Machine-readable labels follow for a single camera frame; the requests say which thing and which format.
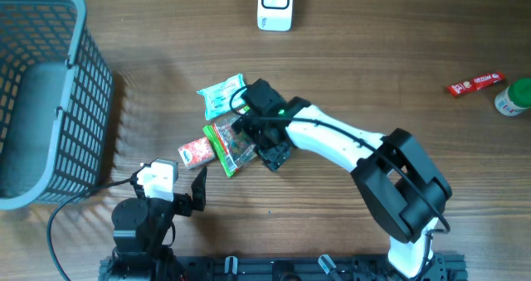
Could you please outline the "red white small packet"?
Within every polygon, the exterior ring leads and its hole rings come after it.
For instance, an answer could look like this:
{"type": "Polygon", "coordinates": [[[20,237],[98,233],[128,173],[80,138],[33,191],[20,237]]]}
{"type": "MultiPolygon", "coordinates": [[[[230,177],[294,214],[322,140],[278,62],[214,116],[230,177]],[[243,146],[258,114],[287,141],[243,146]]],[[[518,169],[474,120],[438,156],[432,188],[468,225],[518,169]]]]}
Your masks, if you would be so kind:
{"type": "Polygon", "coordinates": [[[207,137],[196,139],[182,145],[178,153],[187,169],[193,169],[216,158],[216,154],[207,137]]]}

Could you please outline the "green snack bag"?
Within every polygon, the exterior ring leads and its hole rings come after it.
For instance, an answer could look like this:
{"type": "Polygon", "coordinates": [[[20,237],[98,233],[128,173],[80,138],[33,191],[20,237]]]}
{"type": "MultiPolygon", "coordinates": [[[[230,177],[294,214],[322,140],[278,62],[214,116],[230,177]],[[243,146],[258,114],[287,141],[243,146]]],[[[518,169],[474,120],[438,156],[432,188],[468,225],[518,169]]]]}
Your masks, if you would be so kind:
{"type": "Polygon", "coordinates": [[[238,115],[228,113],[202,128],[228,177],[257,157],[254,142],[243,131],[236,133],[232,128],[238,119],[238,115]]]}

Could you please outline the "mint green wipes pack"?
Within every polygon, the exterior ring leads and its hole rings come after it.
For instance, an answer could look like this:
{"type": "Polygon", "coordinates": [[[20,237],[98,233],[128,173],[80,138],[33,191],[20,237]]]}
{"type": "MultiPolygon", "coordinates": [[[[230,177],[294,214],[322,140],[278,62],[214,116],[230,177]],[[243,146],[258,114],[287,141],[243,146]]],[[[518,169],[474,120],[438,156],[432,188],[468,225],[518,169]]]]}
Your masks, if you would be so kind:
{"type": "Polygon", "coordinates": [[[205,119],[212,120],[229,112],[232,95],[245,85],[243,74],[237,74],[223,82],[198,90],[197,93],[204,98],[205,119]]]}

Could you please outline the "red Nescafe sachet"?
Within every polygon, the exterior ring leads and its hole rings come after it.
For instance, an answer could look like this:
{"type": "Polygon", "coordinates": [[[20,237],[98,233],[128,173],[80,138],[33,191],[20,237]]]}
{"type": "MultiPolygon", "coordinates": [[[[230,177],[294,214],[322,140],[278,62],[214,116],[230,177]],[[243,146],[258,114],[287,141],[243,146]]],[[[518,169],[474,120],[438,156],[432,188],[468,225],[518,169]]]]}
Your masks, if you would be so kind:
{"type": "Polygon", "coordinates": [[[491,85],[495,85],[505,80],[505,75],[501,72],[493,72],[489,74],[479,75],[474,78],[454,83],[446,87],[446,90],[454,97],[459,97],[464,94],[474,93],[491,85]]]}

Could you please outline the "green lid white jar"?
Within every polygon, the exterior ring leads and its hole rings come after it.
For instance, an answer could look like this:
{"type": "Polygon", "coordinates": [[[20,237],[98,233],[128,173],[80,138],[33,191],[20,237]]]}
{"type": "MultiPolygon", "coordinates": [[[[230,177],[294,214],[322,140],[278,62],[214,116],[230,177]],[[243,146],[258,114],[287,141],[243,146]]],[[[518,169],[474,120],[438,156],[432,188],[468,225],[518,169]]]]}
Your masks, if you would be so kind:
{"type": "Polygon", "coordinates": [[[505,116],[516,116],[528,110],[531,105],[530,78],[517,80],[494,99],[494,106],[505,116]]]}

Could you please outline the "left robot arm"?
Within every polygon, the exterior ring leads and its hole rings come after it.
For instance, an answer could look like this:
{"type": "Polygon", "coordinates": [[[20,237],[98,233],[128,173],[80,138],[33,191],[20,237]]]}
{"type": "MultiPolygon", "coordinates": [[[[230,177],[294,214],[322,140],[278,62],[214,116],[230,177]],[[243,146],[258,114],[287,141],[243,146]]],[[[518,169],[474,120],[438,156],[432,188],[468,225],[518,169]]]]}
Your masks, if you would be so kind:
{"type": "Polygon", "coordinates": [[[111,256],[100,262],[99,280],[186,280],[187,272],[163,240],[169,230],[176,237],[175,215],[189,217],[206,206],[207,168],[194,179],[192,193],[170,191],[171,201],[150,197],[140,183],[140,172],[130,183],[136,197],[120,202],[113,210],[115,247],[111,256]]]}

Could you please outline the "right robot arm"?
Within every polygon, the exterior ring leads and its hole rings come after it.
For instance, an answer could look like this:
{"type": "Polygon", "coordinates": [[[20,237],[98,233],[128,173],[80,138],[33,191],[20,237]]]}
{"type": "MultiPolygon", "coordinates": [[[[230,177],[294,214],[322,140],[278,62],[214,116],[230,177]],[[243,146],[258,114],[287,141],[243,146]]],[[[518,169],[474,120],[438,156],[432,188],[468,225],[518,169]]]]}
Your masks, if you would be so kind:
{"type": "Polygon", "coordinates": [[[298,148],[346,170],[390,237],[390,265],[403,278],[424,277],[435,257],[433,236],[451,230],[443,212],[452,190],[413,135],[401,128],[388,135],[355,128],[306,99],[285,100],[262,79],[230,98],[241,98],[247,107],[231,109],[237,116],[233,129],[254,142],[266,167],[277,171],[298,148]]]}

